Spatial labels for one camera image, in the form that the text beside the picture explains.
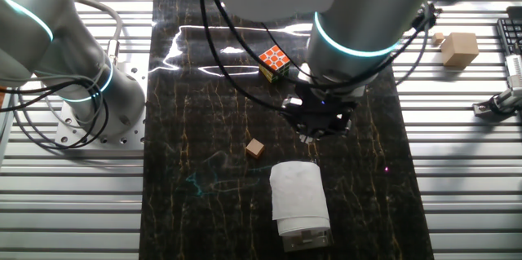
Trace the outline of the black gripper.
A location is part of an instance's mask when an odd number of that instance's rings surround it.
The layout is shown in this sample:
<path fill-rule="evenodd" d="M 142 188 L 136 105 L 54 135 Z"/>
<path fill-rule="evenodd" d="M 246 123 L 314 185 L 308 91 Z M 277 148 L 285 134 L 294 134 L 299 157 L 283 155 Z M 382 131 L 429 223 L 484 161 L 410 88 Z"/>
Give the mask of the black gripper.
<path fill-rule="evenodd" d="M 310 88 L 296 88 L 294 95 L 283 100 L 283 117 L 296 130 L 314 130 L 301 133 L 299 140 L 310 144 L 327 134 L 346 136 L 352 127 L 354 101 L 342 101 L 332 96 L 318 97 Z"/>

